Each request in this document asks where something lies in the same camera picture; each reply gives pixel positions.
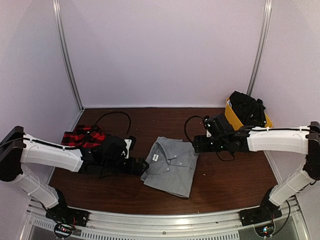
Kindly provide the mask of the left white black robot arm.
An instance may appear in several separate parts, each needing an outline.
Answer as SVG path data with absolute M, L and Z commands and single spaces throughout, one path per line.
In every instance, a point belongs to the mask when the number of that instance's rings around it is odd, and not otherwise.
M 61 191 L 43 183 L 27 164 L 39 164 L 80 174 L 97 172 L 141 176 L 150 165 L 144 158 L 130 157 L 136 139 L 107 136 L 91 148 L 54 144 L 32 137 L 22 126 L 15 126 L 0 143 L 0 180 L 17 184 L 25 193 L 41 202 L 61 222 L 72 218 Z

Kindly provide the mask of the grey long sleeve shirt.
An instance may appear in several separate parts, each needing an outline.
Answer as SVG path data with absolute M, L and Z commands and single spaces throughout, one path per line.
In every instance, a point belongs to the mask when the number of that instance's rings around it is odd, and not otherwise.
M 198 156 L 190 142 L 159 136 L 145 159 L 149 167 L 140 179 L 148 187 L 188 199 Z

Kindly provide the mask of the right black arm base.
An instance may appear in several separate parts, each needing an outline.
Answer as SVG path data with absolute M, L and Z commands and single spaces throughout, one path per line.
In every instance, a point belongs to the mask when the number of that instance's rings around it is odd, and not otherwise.
M 262 238 L 268 238 L 275 233 L 274 220 L 282 217 L 279 206 L 269 201 L 271 188 L 266 192 L 258 207 L 247 208 L 239 212 L 243 227 L 254 225 L 255 233 Z

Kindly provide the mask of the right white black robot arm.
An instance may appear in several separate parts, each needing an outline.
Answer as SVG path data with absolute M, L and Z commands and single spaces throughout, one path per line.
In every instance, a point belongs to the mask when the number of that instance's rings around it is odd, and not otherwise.
M 196 135 L 192 146 L 197 153 L 292 152 L 305 155 L 305 163 L 286 181 L 271 188 L 256 210 L 259 220 L 268 220 L 288 198 L 320 179 L 320 124 L 270 128 L 242 126 L 234 129 L 223 114 L 204 117 L 204 135 Z

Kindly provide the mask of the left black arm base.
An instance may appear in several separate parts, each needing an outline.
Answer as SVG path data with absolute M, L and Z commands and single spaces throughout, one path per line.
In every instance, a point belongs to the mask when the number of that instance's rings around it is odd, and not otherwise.
M 64 194 L 56 189 L 58 196 L 58 204 L 52 208 L 47 208 L 42 205 L 46 212 L 46 217 L 55 222 L 53 233 L 59 240 L 64 240 L 70 237 L 77 227 L 86 227 L 89 217 L 89 212 L 68 207 Z

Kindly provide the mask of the red black plaid shirt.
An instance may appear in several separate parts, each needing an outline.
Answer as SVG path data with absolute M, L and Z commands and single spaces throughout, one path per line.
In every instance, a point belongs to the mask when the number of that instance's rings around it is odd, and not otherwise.
M 106 134 L 97 125 L 77 125 L 73 131 L 64 133 L 61 144 L 91 149 L 100 146 L 106 137 Z

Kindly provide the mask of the yellow plastic basket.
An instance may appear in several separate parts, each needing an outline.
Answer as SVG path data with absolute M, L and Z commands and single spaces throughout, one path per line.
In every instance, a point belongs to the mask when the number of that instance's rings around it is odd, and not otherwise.
M 243 123 L 241 122 L 241 120 L 237 117 L 237 115 L 233 111 L 232 104 L 231 104 L 229 97 L 225 100 L 224 115 L 234 130 L 239 130 L 241 127 L 244 126 Z M 269 116 L 266 113 L 264 113 L 264 115 L 265 115 L 265 119 L 266 119 L 264 127 L 265 128 L 272 128 L 273 122 L 271 121 L 271 119 L 269 118 Z

